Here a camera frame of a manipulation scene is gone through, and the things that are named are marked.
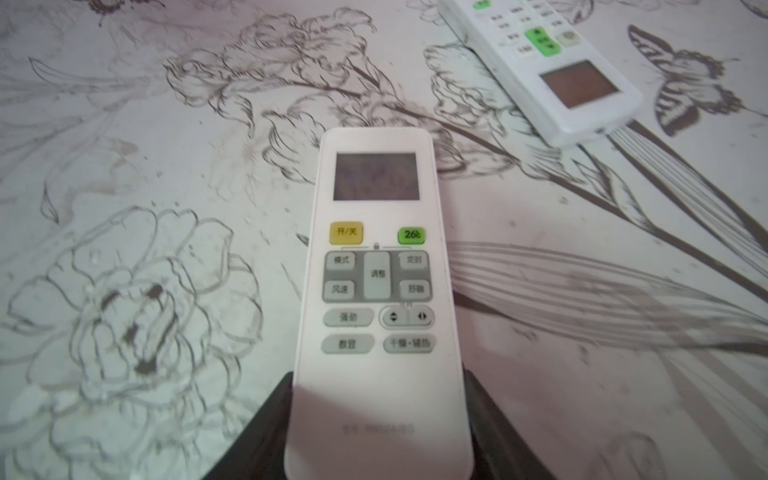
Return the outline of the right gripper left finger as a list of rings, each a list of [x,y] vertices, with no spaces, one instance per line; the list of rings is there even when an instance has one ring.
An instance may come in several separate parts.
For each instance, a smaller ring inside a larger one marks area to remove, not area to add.
[[[286,479],[293,373],[286,373],[204,480]]]

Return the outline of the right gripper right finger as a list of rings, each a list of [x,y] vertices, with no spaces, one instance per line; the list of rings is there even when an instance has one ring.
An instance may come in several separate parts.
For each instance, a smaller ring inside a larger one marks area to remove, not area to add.
[[[513,427],[479,379],[464,369],[472,436],[472,480],[554,480],[555,476]]]

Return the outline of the white remote control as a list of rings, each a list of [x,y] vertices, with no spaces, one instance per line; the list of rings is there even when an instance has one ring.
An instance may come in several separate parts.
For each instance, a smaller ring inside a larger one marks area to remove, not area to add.
[[[319,147],[290,479],[468,479],[472,437],[431,135],[335,128]]]

